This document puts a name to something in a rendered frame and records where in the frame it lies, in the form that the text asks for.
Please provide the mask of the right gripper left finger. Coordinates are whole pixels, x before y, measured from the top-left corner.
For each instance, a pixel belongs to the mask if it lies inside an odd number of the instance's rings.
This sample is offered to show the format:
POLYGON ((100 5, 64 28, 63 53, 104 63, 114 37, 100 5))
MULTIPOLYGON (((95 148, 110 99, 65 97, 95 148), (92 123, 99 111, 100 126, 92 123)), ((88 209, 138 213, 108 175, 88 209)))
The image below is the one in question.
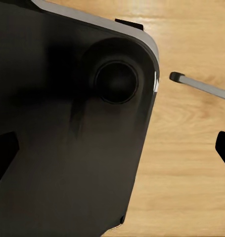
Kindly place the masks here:
POLYGON ((14 131, 0 135, 0 180, 19 150, 17 135, 14 131))

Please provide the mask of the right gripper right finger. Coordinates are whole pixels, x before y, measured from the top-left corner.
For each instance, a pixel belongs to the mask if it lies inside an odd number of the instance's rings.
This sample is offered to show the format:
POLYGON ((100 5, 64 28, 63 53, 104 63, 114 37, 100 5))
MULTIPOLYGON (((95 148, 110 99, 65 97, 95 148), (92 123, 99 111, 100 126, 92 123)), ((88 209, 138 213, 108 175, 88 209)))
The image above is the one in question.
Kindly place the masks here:
POLYGON ((220 131, 216 140, 215 148, 225 162, 225 132, 220 131))

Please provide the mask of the camera tripod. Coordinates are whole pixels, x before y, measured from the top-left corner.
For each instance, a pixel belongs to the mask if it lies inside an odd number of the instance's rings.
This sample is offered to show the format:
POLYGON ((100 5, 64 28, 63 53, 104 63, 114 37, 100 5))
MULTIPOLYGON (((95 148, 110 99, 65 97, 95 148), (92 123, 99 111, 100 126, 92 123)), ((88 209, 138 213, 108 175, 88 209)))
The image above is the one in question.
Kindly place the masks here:
POLYGON ((195 79, 188 78, 183 73, 172 72, 170 76, 170 80, 178 82, 178 83, 185 83, 191 87, 197 88, 199 90, 208 92, 212 95, 216 95, 225 99, 225 90, 223 88, 218 88, 208 83, 204 83, 195 79))

